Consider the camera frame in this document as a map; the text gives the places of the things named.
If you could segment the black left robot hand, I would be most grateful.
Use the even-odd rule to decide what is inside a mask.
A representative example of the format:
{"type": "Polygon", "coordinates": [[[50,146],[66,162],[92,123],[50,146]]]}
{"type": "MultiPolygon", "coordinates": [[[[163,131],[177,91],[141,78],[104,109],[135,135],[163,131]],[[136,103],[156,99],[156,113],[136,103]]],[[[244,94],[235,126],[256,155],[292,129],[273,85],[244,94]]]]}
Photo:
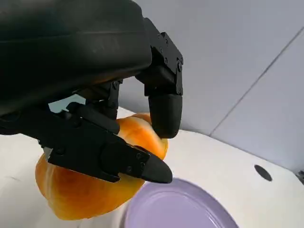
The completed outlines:
{"type": "Polygon", "coordinates": [[[37,139],[48,163],[108,182],[170,183],[168,165],[118,136],[119,87],[144,84],[152,127],[177,135],[183,56],[131,0],[0,3],[0,132],[37,139]]]}

